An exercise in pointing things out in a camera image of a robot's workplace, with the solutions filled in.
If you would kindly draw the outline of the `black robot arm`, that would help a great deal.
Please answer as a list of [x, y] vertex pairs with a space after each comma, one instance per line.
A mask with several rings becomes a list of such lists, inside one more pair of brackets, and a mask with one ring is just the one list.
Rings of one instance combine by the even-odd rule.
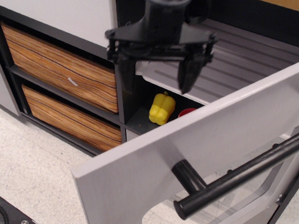
[[134, 91], [138, 61], [178, 62], [177, 83], [188, 93], [213, 59], [214, 33], [185, 22], [191, 0], [145, 0], [144, 16], [130, 26], [107, 30], [107, 57], [118, 66], [124, 90]]

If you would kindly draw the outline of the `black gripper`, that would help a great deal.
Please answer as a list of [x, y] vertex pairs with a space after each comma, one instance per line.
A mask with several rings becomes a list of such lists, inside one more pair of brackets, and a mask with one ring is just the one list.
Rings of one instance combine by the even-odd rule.
[[187, 94], [213, 58], [216, 35], [187, 23], [193, 0], [144, 1], [139, 21], [105, 33], [107, 57], [117, 64], [119, 87], [134, 93], [137, 61], [179, 61], [178, 86], [181, 94]]

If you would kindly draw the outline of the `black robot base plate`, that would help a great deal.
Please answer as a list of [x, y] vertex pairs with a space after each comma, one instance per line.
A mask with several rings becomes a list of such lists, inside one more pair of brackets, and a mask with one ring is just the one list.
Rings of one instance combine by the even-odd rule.
[[32, 218], [20, 211], [18, 208], [10, 204], [4, 198], [0, 196], [0, 205], [6, 211], [9, 218], [9, 224], [38, 224]]

